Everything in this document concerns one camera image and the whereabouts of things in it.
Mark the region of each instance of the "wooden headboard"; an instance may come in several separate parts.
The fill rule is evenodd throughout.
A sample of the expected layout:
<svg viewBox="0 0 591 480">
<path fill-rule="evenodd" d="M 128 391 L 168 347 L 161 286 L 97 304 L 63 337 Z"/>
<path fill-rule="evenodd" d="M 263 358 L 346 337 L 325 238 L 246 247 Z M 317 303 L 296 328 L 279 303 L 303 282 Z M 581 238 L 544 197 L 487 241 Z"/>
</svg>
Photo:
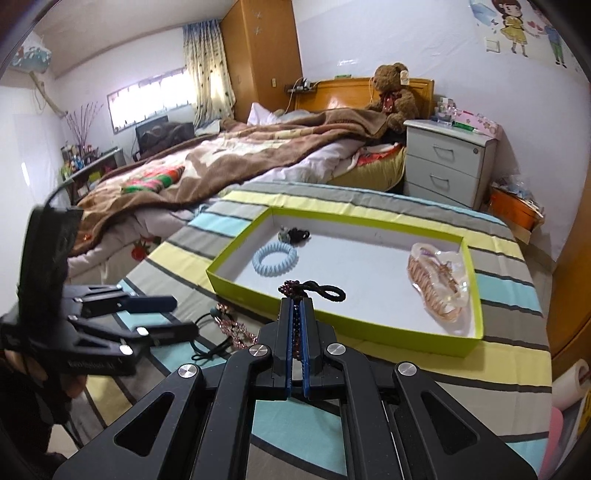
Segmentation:
<svg viewBox="0 0 591 480">
<path fill-rule="evenodd" d="M 435 82 L 427 79 L 410 79 L 410 89 L 417 100 L 420 118 L 433 114 L 433 89 Z M 332 108 L 364 108 L 370 101 L 369 78 L 325 80 L 319 82 L 315 93 L 295 95 L 295 108 L 310 112 Z M 379 93 L 374 90 L 374 99 Z"/>
</svg>

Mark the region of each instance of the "window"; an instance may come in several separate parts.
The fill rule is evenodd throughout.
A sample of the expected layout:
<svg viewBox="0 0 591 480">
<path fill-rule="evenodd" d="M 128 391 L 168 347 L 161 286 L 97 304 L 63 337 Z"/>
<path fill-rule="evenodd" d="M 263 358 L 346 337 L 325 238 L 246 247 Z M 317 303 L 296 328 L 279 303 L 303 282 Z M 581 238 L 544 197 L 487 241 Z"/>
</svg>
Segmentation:
<svg viewBox="0 0 591 480">
<path fill-rule="evenodd" d="M 136 83 L 107 97 L 113 132 L 143 122 L 153 116 L 195 103 L 196 94 L 187 69 Z"/>
</svg>

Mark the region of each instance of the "teddy bear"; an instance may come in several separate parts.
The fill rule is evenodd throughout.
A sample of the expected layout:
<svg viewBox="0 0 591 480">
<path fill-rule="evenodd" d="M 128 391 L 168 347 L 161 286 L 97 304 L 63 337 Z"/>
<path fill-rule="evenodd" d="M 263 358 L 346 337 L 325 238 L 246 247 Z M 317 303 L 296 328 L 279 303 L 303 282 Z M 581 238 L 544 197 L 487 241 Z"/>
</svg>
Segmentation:
<svg viewBox="0 0 591 480">
<path fill-rule="evenodd" d="M 379 99 L 365 107 L 388 115 L 388 127 L 397 133 L 406 131 L 404 121 L 418 117 L 417 103 L 413 93 L 403 85 L 404 78 L 408 79 L 408 69 L 402 63 L 379 66 L 371 79 Z"/>
</svg>

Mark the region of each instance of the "ceiling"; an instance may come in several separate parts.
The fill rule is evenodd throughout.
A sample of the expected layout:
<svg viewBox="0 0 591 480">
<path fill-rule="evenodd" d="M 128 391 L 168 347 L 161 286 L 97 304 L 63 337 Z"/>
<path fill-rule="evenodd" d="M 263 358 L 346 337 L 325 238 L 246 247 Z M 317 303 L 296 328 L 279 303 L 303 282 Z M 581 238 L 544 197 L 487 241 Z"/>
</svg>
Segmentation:
<svg viewBox="0 0 591 480">
<path fill-rule="evenodd" d="M 236 0 L 61 0 L 35 27 L 59 77 L 123 43 L 184 24 L 223 18 Z"/>
</svg>

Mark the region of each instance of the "wooden wardrobe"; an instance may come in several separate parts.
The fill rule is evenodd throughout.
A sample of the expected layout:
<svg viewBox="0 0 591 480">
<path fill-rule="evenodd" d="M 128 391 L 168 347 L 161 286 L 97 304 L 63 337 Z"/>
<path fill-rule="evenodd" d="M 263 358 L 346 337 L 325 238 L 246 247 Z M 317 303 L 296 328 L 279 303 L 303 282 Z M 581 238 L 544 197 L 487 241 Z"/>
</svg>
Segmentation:
<svg viewBox="0 0 591 480">
<path fill-rule="evenodd" d="M 271 112 L 286 109 L 284 87 L 302 76 L 291 0 L 238 0 L 220 27 L 236 120 L 246 122 L 253 102 Z"/>
<path fill-rule="evenodd" d="M 591 365 L 591 170 L 552 280 L 548 340 L 556 378 L 579 358 Z"/>
</svg>

